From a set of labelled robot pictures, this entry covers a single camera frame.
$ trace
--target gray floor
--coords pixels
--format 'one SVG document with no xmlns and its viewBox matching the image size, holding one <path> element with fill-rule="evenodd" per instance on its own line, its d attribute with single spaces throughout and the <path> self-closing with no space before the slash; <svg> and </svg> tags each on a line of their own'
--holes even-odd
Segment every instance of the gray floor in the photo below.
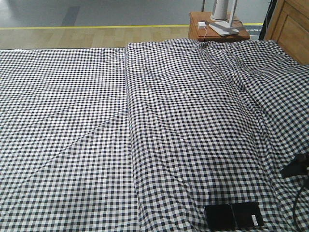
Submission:
<svg viewBox="0 0 309 232">
<path fill-rule="evenodd" d="M 205 11 L 212 11 L 207 0 Z M 0 0 L 0 27 L 189 24 L 202 0 Z M 239 0 L 243 23 L 262 23 L 269 0 Z"/>
</svg>

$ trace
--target wooden floor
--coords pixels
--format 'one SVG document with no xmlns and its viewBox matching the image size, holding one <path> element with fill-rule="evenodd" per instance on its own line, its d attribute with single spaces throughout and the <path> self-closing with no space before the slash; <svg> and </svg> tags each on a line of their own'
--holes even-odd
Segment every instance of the wooden floor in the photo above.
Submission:
<svg viewBox="0 0 309 232">
<path fill-rule="evenodd" d="M 125 47 L 128 43 L 187 38 L 189 27 L 0 29 L 0 49 Z"/>
</svg>

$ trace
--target black wallet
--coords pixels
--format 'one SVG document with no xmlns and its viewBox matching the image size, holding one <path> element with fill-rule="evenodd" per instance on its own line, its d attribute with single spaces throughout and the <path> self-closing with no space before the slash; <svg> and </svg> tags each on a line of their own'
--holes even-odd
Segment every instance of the black wallet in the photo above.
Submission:
<svg viewBox="0 0 309 232">
<path fill-rule="evenodd" d="M 206 205 L 206 221 L 212 231 L 263 226 L 257 202 Z"/>
</svg>

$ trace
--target white charger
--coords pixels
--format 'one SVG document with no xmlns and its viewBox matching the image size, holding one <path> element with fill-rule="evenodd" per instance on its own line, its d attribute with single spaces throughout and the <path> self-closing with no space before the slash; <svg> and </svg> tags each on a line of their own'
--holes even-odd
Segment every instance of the white charger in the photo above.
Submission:
<svg viewBox="0 0 309 232">
<path fill-rule="evenodd" d="M 206 28 L 206 23 L 205 22 L 198 22 L 197 23 L 198 29 L 205 29 Z"/>
</svg>

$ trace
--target black and white checkered cloth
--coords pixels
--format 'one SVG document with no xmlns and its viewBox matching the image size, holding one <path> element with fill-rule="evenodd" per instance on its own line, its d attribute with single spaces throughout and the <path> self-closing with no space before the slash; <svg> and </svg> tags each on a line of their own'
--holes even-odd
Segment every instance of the black and white checkered cloth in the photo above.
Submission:
<svg viewBox="0 0 309 232">
<path fill-rule="evenodd" d="M 204 232 L 205 205 L 248 201 L 250 231 L 295 230 L 304 176 L 279 171 L 306 150 L 308 67 L 274 42 L 0 51 L 0 75 L 1 231 Z"/>
<path fill-rule="evenodd" d="M 124 49 L 0 59 L 0 231 L 138 230 Z"/>
<path fill-rule="evenodd" d="M 231 48 L 233 57 L 226 52 Z M 277 56 L 285 62 L 274 60 Z M 253 85 L 260 78 L 258 66 L 274 73 L 292 67 L 289 74 L 293 75 L 287 74 L 284 82 L 295 81 L 285 92 L 282 71 L 276 78 L 269 77 L 274 78 L 269 86 L 239 87 L 230 76 L 248 77 L 245 66 L 249 66 L 246 74 L 255 78 Z M 308 145 L 308 73 L 308 66 L 298 66 L 274 42 L 219 44 L 184 39 L 129 44 L 126 85 L 142 230 L 208 231 L 205 205 L 256 201 L 265 225 L 250 231 L 294 231 L 293 200 L 304 176 L 283 179 L 279 171 L 302 145 Z M 284 153 L 278 153 L 278 144 L 272 143 L 271 135 L 277 130 L 267 124 L 271 120 L 267 115 L 277 110 L 279 121 L 289 120 L 288 127 L 304 120 L 298 133 L 304 138 L 302 144 Z M 295 110 L 294 120 L 289 117 Z M 297 208 L 303 229 L 308 228 L 308 203 L 307 189 Z"/>
</svg>

